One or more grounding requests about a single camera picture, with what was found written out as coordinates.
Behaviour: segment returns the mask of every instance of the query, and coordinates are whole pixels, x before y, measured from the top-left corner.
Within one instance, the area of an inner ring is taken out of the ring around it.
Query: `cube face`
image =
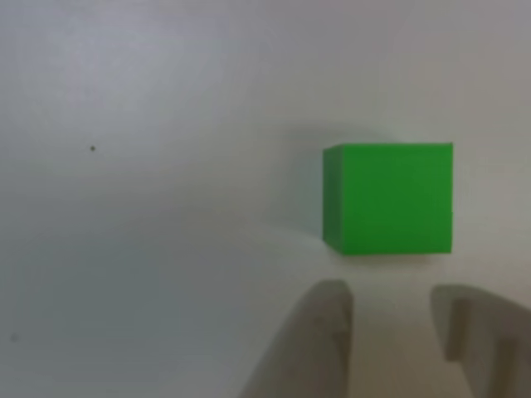
[[[451,144],[324,151],[324,240],[344,255],[451,252]]]

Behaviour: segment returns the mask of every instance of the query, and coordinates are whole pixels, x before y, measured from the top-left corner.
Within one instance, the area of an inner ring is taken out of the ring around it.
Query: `green block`
[[[324,150],[324,241],[343,255],[450,253],[451,143]]]

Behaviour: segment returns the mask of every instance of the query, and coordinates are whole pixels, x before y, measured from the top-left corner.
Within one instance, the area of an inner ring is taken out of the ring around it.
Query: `green cube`
[[[451,143],[324,150],[324,241],[343,255],[450,253]]]

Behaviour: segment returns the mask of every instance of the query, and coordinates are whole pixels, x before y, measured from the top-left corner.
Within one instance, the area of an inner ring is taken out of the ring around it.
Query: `white background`
[[[435,284],[531,305],[531,2],[0,2],[0,396],[236,397],[356,294],[353,393],[467,397]],[[454,142],[455,253],[340,259],[320,151]]]

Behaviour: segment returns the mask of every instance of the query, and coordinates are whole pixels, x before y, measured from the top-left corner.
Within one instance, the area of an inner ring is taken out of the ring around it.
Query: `cube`
[[[323,237],[340,254],[451,252],[451,143],[347,143],[323,160]]]

